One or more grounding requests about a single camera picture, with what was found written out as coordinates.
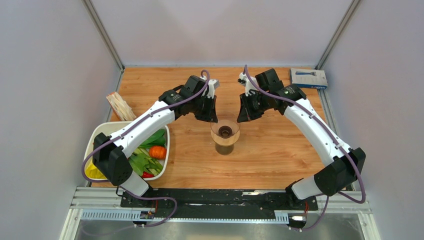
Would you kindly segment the round wooden dripper holder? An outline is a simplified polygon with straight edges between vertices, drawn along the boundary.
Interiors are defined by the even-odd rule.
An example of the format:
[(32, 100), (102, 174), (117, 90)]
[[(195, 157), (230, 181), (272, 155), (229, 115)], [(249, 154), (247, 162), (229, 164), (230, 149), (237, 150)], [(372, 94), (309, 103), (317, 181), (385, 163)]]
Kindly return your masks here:
[(216, 142), (237, 142), (240, 138), (240, 131), (224, 125), (216, 130), (211, 130), (212, 140)]

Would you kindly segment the smoked glass carafe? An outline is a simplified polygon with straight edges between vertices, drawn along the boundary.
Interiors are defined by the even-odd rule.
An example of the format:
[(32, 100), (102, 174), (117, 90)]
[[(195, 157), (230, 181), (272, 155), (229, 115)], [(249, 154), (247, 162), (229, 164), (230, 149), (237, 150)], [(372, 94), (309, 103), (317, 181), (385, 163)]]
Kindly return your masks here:
[(229, 155), (233, 152), (234, 150), (234, 145), (235, 142), (231, 142), (231, 141), (219, 141), (215, 143), (215, 150), (220, 154), (220, 155)]

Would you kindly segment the white vegetable tray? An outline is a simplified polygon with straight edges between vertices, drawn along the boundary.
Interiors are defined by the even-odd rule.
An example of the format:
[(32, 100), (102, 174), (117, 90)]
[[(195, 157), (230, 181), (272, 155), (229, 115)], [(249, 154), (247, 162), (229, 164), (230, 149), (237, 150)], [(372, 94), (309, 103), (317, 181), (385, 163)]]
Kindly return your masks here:
[[(87, 157), (94, 150), (94, 139), (100, 134), (109, 135), (125, 128), (128, 121), (115, 121), (100, 124), (92, 133), (85, 151)], [(160, 178), (166, 170), (169, 158), (170, 132), (167, 126), (157, 130), (141, 143), (128, 159), (133, 170), (146, 181)]]

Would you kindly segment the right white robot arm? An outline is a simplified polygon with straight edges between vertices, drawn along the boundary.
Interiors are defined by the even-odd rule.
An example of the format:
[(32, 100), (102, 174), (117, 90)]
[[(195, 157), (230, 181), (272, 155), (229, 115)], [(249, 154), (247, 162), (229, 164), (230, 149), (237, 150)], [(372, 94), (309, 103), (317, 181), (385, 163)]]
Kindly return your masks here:
[(361, 176), (365, 152), (360, 147), (351, 148), (338, 137), (318, 115), (301, 88), (295, 84), (284, 86), (273, 68), (251, 77), (245, 67), (237, 81), (245, 87), (245, 92), (239, 96), (238, 123), (259, 119), (267, 110), (278, 111), (301, 131), (324, 165), (313, 176), (286, 187), (285, 202), (289, 208), (300, 208), (309, 197), (331, 197), (355, 181), (359, 183), (361, 198), (353, 202), (365, 202)]

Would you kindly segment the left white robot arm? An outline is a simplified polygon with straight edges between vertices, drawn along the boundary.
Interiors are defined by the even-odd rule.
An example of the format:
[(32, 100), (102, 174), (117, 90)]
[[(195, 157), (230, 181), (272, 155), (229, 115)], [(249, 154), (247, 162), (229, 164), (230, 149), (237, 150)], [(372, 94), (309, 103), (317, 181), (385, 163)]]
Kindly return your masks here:
[(192, 113), (199, 121), (216, 123), (215, 90), (219, 85), (217, 79), (191, 75), (184, 85), (163, 92), (145, 113), (125, 127), (109, 135), (99, 133), (86, 159), (110, 183), (133, 195), (140, 207), (149, 206), (153, 201), (150, 185), (133, 170), (130, 156), (142, 142), (181, 116)]

